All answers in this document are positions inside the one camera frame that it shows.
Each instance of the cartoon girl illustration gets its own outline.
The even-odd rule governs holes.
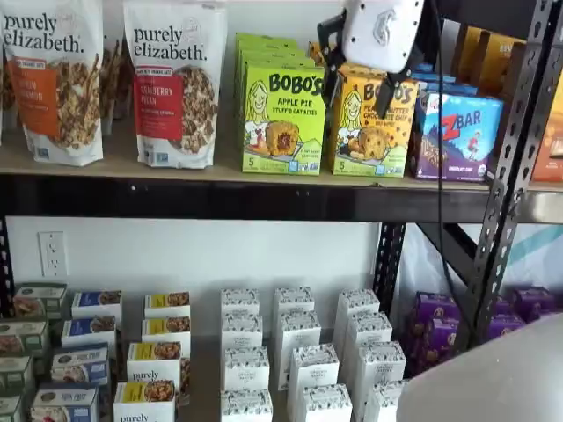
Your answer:
[[[246,100],[245,143],[257,152],[267,153],[267,88],[262,81],[252,84]]]
[[[338,146],[347,145],[351,139],[357,138],[362,128],[360,111],[362,97],[358,91],[350,91],[344,99],[344,113],[340,118]]]

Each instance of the electrical outlet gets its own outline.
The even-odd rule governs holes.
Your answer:
[[[61,279],[69,275],[67,252],[64,247],[64,232],[39,233],[39,249],[43,277]]]

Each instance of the wire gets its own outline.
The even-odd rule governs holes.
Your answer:
[[[442,67],[442,28],[440,27],[440,13],[438,12],[438,7],[436,6],[436,0],[430,0],[430,5],[432,6],[432,12],[435,15],[435,23],[438,34],[438,245],[440,252],[440,257],[442,258],[443,275],[448,283],[448,288],[450,289],[451,297],[459,308],[459,313],[464,320],[465,325],[468,327],[471,335],[474,338],[478,338],[477,332],[473,328],[473,322],[469,318],[464,306],[462,306],[459,297],[457,297],[456,290],[454,288],[454,282],[451,279],[450,269],[448,268],[448,263],[446,258],[443,256],[443,218],[442,218],[442,191],[443,191],[443,145],[442,145],[442,95],[443,95],[443,67]]]

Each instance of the purely elizabeth granola bag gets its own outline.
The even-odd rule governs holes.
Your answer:
[[[101,1],[0,0],[0,19],[35,160],[83,166],[101,159]]]
[[[226,10],[220,3],[125,0],[124,18],[139,161],[212,165]]]

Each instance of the metal shelving unit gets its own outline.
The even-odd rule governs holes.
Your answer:
[[[494,180],[444,184],[446,259],[466,282],[464,304],[478,332],[488,325],[516,224],[563,223],[563,186],[530,184],[563,62],[563,44],[554,36],[563,23],[560,3],[439,2],[445,18],[527,40]],[[517,18],[507,19],[508,8],[517,11]],[[115,125],[105,142],[104,161],[85,168],[37,164],[23,135],[6,136],[0,154],[2,314],[10,315],[13,292],[6,215],[381,222],[374,290],[388,311],[406,223],[419,223],[437,244],[436,182],[335,177],[328,171],[318,178],[244,174],[231,133],[218,134],[216,165],[205,171],[158,170],[137,163],[130,122]],[[467,222],[483,223],[477,244],[458,225]],[[472,344],[462,326],[457,350]]]

